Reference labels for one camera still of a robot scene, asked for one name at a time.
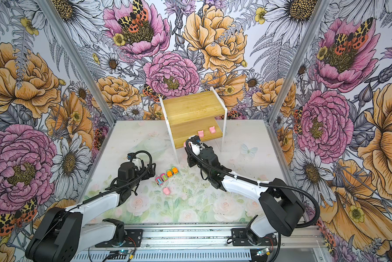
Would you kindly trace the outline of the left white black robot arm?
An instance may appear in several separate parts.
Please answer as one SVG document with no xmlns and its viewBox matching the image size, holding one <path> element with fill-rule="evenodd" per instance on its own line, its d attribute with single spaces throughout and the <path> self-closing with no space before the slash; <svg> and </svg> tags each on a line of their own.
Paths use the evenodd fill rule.
<svg viewBox="0 0 392 262">
<path fill-rule="evenodd" d="M 125 203 L 136 192 L 140 181 L 155 174 L 154 163 L 138 169 L 133 162 L 125 162 L 105 192 L 80 204 L 51 208 L 28 244 L 26 258 L 34 262 L 70 262 L 77 253 L 101 242 L 122 245 L 126 239 L 123 222 L 105 219 L 95 224 L 91 221 Z"/>
</svg>

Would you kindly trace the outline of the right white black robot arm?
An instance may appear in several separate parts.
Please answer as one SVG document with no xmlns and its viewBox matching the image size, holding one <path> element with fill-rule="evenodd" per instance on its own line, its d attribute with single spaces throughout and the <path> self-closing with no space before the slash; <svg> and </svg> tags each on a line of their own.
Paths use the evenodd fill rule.
<svg viewBox="0 0 392 262">
<path fill-rule="evenodd" d="M 246 239 L 252 245 L 259 245 L 262 238 L 280 233 L 291 236 L 305 212 L 305 206 L 294 194 L 293 187 L 283 180 L 256 182 L 220 164 L 212 147 L 185 147 L 190 167 L 198 166 L 215 189 L 242 195 L 255 201 L 262 208 L 246 227 Z"/>
</svg>

